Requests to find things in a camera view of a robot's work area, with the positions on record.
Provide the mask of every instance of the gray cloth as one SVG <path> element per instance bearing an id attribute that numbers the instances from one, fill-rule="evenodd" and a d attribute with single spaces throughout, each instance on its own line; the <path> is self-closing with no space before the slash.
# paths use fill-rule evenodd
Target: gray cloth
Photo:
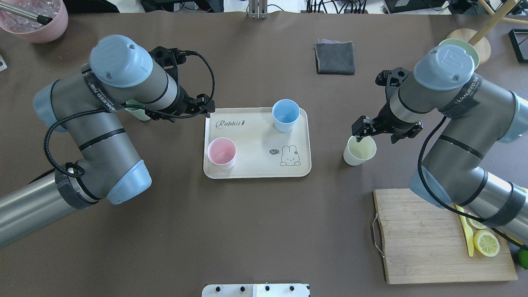
<path id="1" fill-rule="evenodd" d="M 321 40 L 315 43 L 315 59 L 318 74 L 354 75 L 354 44 Z"/>

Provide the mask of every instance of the blue cup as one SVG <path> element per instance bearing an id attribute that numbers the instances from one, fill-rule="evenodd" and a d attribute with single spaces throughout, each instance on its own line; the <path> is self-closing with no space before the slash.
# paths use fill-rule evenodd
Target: blue cup
<path id="1" fill-rule="evenodd" d="M 299 118 L 300 108 L 295 101 L 282 99 L 273 105 L 271 113 L 275 119 L 275 128 L 281 132 L 288 132 L 293 129 Z"/>

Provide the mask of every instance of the robotic arm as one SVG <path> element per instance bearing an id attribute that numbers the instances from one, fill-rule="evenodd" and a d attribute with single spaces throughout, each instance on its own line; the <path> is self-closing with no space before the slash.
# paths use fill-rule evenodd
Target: robotic arm
<path id="1" fill-rule="evenodd" d="M 214 112 L 212 98 L 193 99 L 178 82 L 177 65 L 187 55 L 198 55 L 209 67 L 195 52 L 157 47 L 149 53 L 125 36 L 108 36 L 80 72 L 35 95 L 35 111 L 51 127 L 45 151 L 55 170 L 0 198 L 0 248 L 104 197 L 120 204 L 150 187 L 147 168 L 115 112 L 130 99 L 144 104 L 154 120 Z M 54 128 L 70 133 L 82 160 L 55 163 L 48 148 Z"/>
<path id="2" fill-rule="evenodd" d="M 387 103 L 371 120 L 352 125 L 358 141 L 368 135 L 392 133 L 392 143 L 413 138 L 422 117 L 438 109 L 450 118 L 426 158 L 422 175 L 444 204 L 455 203 L 476 214 L 483 224 L 528 243 L 526 190 L 479 167 L 496 141 L 508 143 L 528 129 L 528 102 L 473 72 L 472 58 L 455 45 L 432 49 L 413 72 L 384 71 L 376 83 L 386 85 Z M 410 189 L 440 207 L 419 173 Z"/>

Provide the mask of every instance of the lemon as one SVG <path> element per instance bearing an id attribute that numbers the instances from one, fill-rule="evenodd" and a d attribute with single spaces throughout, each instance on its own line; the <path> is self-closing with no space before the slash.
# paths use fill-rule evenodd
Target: lemon
<path id="1" fill-rule="evenodd" d="M 486 229 L 486 225 L 482 224 L 481 222 L 477 222 L 474 219 L 470 219 L 470 218 L 467 218 L 467 220 L 469 221 L 469 224 L 471 224 L 471 226 L 473 226 L 474 228 L 481 229 L 481 230 Z"/>
<path id="2" fill-rule="evenodd" d="M 498 251 L 501 249 L 497 237 L 488 230 L 477 231 L 474 235 L 473 243 L 475 244 L 477 251 L 487 257 L 497 255 Z"/>

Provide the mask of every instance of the cutting board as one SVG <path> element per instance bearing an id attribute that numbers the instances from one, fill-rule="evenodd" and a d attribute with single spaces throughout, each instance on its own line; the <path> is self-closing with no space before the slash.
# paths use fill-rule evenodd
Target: cutting board
<path id="1" fill-rule="evenodd" d="M 517 280 L 504 238 L 495 257 L 467 254 L 457 214 L 439 209 L 409 189 L 377 189 L 385 279 L 389 284 Z"/>

